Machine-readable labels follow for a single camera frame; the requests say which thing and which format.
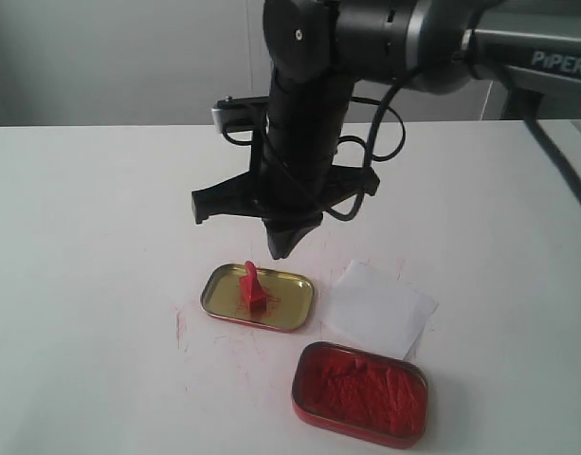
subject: white napkin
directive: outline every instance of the white napkin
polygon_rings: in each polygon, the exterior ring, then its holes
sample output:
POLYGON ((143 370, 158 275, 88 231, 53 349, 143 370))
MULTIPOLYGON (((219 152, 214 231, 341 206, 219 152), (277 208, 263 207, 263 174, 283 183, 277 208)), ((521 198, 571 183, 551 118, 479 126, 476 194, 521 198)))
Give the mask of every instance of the white napkin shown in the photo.
POLYGON ((438 303, 376 268, 352 261, 322 321, 365 351, 404 359, 438 303))

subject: red powder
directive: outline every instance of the red powder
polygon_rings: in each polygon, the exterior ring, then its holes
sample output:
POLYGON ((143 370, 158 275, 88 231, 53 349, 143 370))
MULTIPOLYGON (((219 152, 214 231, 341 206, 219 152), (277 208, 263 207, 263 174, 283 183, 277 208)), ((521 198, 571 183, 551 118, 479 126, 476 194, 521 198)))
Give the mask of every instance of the red powder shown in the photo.
POLYGON ((300 405, 320 417, 391 434, 418 436, 425 427, 427 390, 400 366, 373 357, 323 350, 305 360, 300 405))

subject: white table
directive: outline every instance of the white table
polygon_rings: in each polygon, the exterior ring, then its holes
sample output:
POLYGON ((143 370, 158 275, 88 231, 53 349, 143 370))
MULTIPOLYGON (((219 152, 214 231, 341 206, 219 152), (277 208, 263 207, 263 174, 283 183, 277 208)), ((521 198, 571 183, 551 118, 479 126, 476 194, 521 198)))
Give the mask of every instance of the white table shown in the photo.
MULTIPOLYGON (((581 172, 576 129, 547 128, 581 172)), ((257 220, 193 223, 247 153, 209 127, 0 129, 0 454, 389 453, 294 415, 301 350, 337 340, 317 312, 293 335, 203 313, 246 259, 320 294, 358 259, 440 303, 415 453, 581 454, 581 211, 521 124, 411 124, 358 219, 277 264, 257 220)))

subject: metal tin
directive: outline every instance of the metal tin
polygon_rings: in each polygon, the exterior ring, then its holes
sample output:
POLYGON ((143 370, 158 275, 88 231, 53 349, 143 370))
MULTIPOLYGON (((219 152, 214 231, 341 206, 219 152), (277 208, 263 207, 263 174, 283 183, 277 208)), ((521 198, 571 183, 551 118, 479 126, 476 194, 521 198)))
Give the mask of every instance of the metal tin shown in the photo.
POLYGON ((309 316, 315 287, 305 277, 258 268, 259 283, 268 297, 267 307, 250 313, 242 300, 240 278, 245 267, 227 264, 214 270, 202 293, 202 307, 212 317, 280 332, 300 328, 309 316))
MULTIPOLYGON (((354 392, 358 393, 358 396, 362 402, 365 403, 368 398, 374 397, 375 395, 372 394, 371 384, 364 382, 363 386, 364 390, 356 390, 354 392)), ((397 387, 397 390, 394 391, 396 397, 399 396, 400 387, 402 386, 397 387)), ((389 386, 387 379, 386 388, 387 393, 391 394, 393 392, 393 387, 389 386)), ((428 387, 425 375, 414 365, 401 360, 395 360, 392 358, 384 357, 382 355, 365 353, 356 349, 346 348, 327 342, 317 342, 305 348, 305 350, 302 352, 302 355, 300 356, 299 365, 297 367, 297 372, 292 384, 292 402, 294 410, 297 416, 304 422, 315 427, 328 429, 352 436, 357 439, 362 439, 371 443, 392 448, 411 447, 416 444, 416 442, 421 439, 425 433, 427 419, 427 394, 428 387), (351 421, 351 418, 346 417, 346 415, 349 414, 348 411, 344 412, 345 415, 342 418, 332 418, 330 415, 324 415, 326 412, 329 412, 323 411, 323 409, 325 409, 324 407, 327 405, 310 405, 309 402, 313 401, 313 397, 307 397, 309 394, 317 396, 320 402, 322 400, 320 397, 327 396, 327 391, 325 390, 326 387, 330 387, 330 390, 337 394, 340 394, 341 392, 341 386, 335 385, 335 383, 332 383, 332 385, 329 386, 324 386, 323 388, 321 388, 320 385, 314 386, 314 383, 317 383, 317 381, 313 380, 314 374, 321 374, 321 372, 330 371, 325 370, 326 368, 331 368, 330 366, 325 366, 327 361, 326 359, 328 358, 332 358, 335 362, 354 362, 355 365, 357 365, 358 362, 372 362, 374 368, 393 368, 396 372, 401 371, 401 374, 406 375, 405 377, 409 377, 410 380, 414 380, 414 384, 418 385, 419 389, 421 388, 421 393, 412 394, 411 391, 409 395, 405 396, 409 396, 411 399, 418 400, 418 406, 415 406, 410 411, 418 413, 419 424, 416 426, 416 428, 411 430, 409 434, 399 436, 398 434, 393 434, 391 431, 373 429, 374 424, 356 425, 353 423, 348 423, 348 421, 351 421)), ((340 396, 336 405, 341 407, 346 406, 342 396, 340 396)), ((372 421, 371 408, 369 408, 366 404, 364 405, 364 408, 368 411, 372 421)))

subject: red object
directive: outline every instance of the red object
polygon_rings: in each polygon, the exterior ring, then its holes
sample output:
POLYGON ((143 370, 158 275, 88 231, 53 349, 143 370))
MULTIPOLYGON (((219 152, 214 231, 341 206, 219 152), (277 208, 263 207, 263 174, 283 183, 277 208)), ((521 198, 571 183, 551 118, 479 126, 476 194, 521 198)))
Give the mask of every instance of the red object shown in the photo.
POLYGON ((247 275, 240 278, 242 298, 250 312, 262 311, 267 307, 267 294, 263 291, 256 272, 256 267, 251 261, 245 263, 247 275))
POLYGON ((383 446, 413 446, 425 432, 427 381, 413 365, 319 342, 300 357, 297 415, 317 427, 383 446))

